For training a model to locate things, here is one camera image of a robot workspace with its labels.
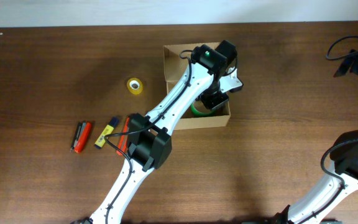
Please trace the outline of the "green tape roll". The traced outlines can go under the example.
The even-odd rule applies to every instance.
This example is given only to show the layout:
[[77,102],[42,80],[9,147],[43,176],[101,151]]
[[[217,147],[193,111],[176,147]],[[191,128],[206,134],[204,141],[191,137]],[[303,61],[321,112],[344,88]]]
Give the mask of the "green tape roll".
[[200,101],[193,102],[190,109],[196,117],[211,116],[212,114],[214,114],[214,110],[207,109],[205,105]]

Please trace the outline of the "brown cardboard box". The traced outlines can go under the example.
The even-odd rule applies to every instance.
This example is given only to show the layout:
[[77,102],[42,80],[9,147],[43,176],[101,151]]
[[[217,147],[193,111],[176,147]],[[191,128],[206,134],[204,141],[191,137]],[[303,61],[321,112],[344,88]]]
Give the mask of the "brown cardboard box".
[[[202,46],[202,44],[203,43],[165,45],[163,47],[164,75],[167,94],[169,94],[172,88],[177,84],[178,80],[182,77],[188,66],[187,61],[185,59],[181,59],[178,54],[182,50],[193,50],[195,47]],[[207,110],[200,101],[194,102],[193,106],[198,112],[205,114],[209,113],[209,115],[195,115],[191,108],[188,108],[175,126],[175,131],[184,129],[225,127],[231,117],[228,102],[214,113]]]

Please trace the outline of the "small yellow tape roll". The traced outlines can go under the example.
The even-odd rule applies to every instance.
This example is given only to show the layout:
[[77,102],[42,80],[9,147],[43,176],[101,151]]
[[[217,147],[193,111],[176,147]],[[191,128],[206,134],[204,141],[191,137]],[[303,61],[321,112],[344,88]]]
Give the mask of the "small yellow tape roll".
[[127,88],[133,95],[139,95],[143,91],[143,84],[138,78],[130,78],[127,81]]

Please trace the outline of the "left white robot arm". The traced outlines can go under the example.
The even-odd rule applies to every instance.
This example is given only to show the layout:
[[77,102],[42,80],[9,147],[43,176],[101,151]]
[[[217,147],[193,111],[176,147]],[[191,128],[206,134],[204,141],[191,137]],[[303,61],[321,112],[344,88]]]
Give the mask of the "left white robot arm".
[[189,50],[188,66],[169,94],[145,116],[133,114],[129,120],[127,151],[123,167],[102,204],[84,223],[120,223],[123,214],[143,181],[159,169],[172,151],[172,133],[188,108],[200,101],[215,111],[228,101],[227,93],[242,88],[228,85],[225,78],[237,71],[237,50],[224,40],[216,48],[206,44]]

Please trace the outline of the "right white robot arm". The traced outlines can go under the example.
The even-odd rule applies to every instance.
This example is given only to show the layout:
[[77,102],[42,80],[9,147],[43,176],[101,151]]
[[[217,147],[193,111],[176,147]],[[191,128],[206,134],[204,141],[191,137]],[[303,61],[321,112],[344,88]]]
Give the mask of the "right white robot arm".
[[293,205],[276,213],[269,223],[325,223],[325,217],[358,190],[358,129],[341,134],[323,154],[322,178]]

